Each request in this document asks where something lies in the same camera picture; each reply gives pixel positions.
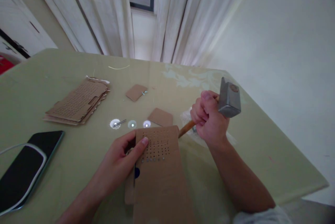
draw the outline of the smartphone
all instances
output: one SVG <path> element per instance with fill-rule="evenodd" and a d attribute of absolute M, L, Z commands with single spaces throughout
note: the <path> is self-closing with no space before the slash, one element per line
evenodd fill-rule
<path fill-rule="evenodd" d="M 30 193 L 12 211 L 23 207 L 29 199 L 29 196 L 32 195 L 39 179 L 48 166 L 48 163 L 50 162 L 50 159 L 63 136 L 63 131 L 42 132 L 32 135 L 28 143 L 39 147 L 45 153 L 47 160 Z M 40 168 L 42 161 L 43 157 L 41 154 L 30 147 L 24 147 L 20 151 L 13 163 L 0 179 L 0 212 L 9 209 L 21 200 L 30 186 L 36 172 Z"/>

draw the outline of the white door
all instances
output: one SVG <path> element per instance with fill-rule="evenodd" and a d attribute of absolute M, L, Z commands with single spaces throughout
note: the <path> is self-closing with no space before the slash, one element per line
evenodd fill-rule
<path fill-rule="evenodd" d="M 30 56 L 57 48 L 22 0 L 0 0 L 0 28 Z"/>

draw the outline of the white curtain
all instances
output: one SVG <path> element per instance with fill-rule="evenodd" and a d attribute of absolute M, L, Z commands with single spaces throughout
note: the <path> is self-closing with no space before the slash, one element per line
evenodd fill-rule
<path fill-rule="evenodd" d="M 45 0 L 78 51 L 135 58 L 129 0 Z"/>
<path fill-rule="evenodd" d="M 197 65 L 233 0 L 160 0 L 152 60 Z"/>

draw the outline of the hammer head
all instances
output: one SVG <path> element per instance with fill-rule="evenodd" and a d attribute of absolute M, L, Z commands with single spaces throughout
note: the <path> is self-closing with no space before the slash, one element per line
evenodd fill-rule
<path fill-rule="evenodd" d="M 240 89 L 231 82 L 221 79 L 218 111 L 227 118 L 241 113 Z"/>

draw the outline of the cardboard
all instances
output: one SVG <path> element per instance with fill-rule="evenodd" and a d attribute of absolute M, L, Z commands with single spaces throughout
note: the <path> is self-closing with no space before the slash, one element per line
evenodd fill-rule
<path fill-rule="evenodd" d="M 136 143 L 149 143 L 136 167 L 133 223 L 196 223 L 181 165 L 178 127 L 143 128 Z"/>
<path fill-rule="evenodd" d="M 135 204 L 135 167 L 131 170 L 125 181 L 125 204 Z"/>
<path fill-rule="evenodd" d="M 139 84 L 135 84 L 130 90 L 126 92 L 126 96 L 133 102 L 136 102 L 148 88 Z"/>
<path fill-rule="evenodd" d="M 108 92 L 106 81 L 87 77 L 78 88 L 47 111 L 43 120 L 69 125 L 84 124 Z"/>
<path fill-rule="evenodd" d="M 152 111 L 148 120 L 164 127 L 173 125 L 173 115 L 159 108 L 155 108 Z"/>

